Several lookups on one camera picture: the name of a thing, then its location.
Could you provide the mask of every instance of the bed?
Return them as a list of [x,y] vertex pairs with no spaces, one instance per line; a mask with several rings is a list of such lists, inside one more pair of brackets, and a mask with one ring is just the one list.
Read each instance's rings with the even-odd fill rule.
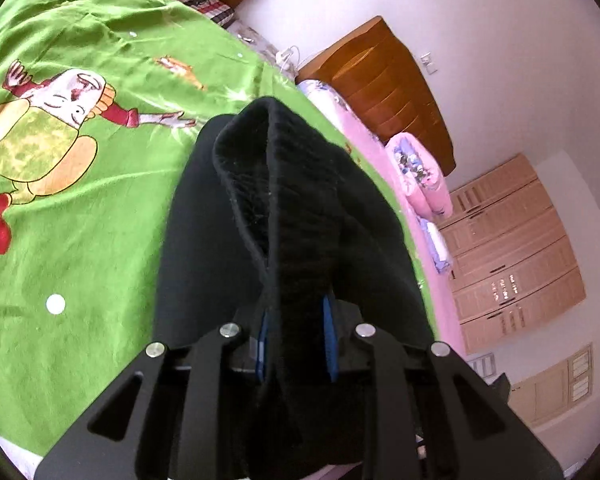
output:
[[[200,128],[263,95],[350,150],[415,254],[422,231],[372,152],[205,16],[175,0],[0,8],[0,443],[29,477],[149,341],[164,221]],[[435,270],[414,268],[440,333]]]

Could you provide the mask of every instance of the cartoon character print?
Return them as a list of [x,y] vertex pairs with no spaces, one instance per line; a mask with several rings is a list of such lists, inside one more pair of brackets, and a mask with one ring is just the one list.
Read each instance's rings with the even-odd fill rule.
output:
[[100,116],[127,128],[196,124],[183,118],[184,112],[141,114],[120,107],[115,89],[90,70],[71,68],[35,83],[16,60],[2,87],[17,99],[0,104],[0,176],[13,184],[13,190],[0,193],[0,254],[11,243],[11,230],[2,218],[8,207],[59,193],[89,169],[98,144],[80,134],[85,121]]
[[198,90],[205,90],[204,85],[198,81],[198,78],[193,73],[193,67],[182,61],[178,61],[171,56],[157,57],[154,60],[157,64],[167,68],[171,73],[184,78],[187,82],[191,83]]

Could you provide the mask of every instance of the black fabric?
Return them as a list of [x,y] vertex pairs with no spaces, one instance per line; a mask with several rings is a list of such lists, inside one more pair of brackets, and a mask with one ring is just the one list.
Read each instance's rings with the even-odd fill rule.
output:
[[233,117],[214,117],[202,129],[171,203],[154,321],[154,340],[170,348],[231,320],[262,290],[211,158],[218,132]]
[[362,458],[363,391],[326,370],[330,288],[400,341],[432,342],[400,222],[343,149],[273,98],[209,121],[174,196],[154,337],[189,344],[267,306],[267,380],[240,428],[252,480]]

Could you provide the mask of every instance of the cabinet handle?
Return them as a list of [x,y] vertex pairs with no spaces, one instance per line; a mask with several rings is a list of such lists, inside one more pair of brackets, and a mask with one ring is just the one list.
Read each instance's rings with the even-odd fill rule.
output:
[[503,301],[502,303],[499,303],[499,305],[500,306],[506,305],[507,303],[511,303],[515,299],[516,299],[516,297],[514,296],[513,298],[509,298],[507,301]]

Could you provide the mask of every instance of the wall socket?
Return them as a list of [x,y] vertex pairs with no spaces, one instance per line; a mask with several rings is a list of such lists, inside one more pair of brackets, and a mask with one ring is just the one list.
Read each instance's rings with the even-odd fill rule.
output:
[[433,63],[431,59],[431,53],[427,52],[424,56],[420,56],[420,62],[424,65],[424,68],[427,69],[427,74],[435,74],[438,71],[438,67]]

